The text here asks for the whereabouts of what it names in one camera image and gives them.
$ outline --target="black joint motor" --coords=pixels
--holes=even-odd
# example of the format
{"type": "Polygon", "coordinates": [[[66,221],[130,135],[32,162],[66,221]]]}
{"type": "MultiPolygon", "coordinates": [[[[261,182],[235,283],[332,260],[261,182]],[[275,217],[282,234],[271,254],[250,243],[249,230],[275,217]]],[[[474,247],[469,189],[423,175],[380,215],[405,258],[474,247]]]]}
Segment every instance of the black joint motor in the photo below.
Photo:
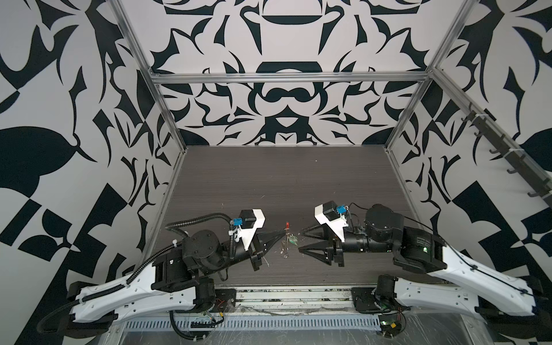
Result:
{"type": "Polygon", "coordinates": [[[391,243],[393,229],[402,230],[405,217],[394,213],[390,208],[381,204],[375,204],[366,211],[364,219],[368,236],[376,242],[391,243]]]}
{"type": "Polygon", "coordinates": [[[192,257],[197,263],[211,270],[220,269],[228,254],[222,250],[219,238],[211,230],[201,230],[182,243],[182,257],[192,257]]]}

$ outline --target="patterned backdrop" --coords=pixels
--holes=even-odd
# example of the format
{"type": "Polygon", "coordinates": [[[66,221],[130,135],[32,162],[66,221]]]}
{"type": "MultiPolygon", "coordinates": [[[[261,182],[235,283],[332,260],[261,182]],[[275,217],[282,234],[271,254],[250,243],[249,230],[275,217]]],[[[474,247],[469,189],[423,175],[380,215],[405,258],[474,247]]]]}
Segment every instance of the patterned backdrop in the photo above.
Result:
{"type": "MultiPolygon", "coordinates": [[[[123,0],[157,73],[423,71],[461,0],[123,0]]],[[[165,85],[188,145],[384,144],[415,82],[165,85]]]]}
{"type": "Polygon", "coordinates": [[[3,1],[0,32],[0,334],[61,344],[36,323],[133,269],[179,150],[103,0],[3,1]]]}
{"type": "Polygon", "coordinates": [[[188,145],[384,144],[416,82],[164,85],[188,145]]]}
{"type": "MultiPolygon", "coordinates": [[[[482,0],[442,64],[544,169],[552,171],[552,2],[482,0]]],[[[422,221],[457,249],[552,293],[552,210],[433,83],[393,153],[422,221]]],[[[538,340],[551,341],[552,337],[538,340]]]]}

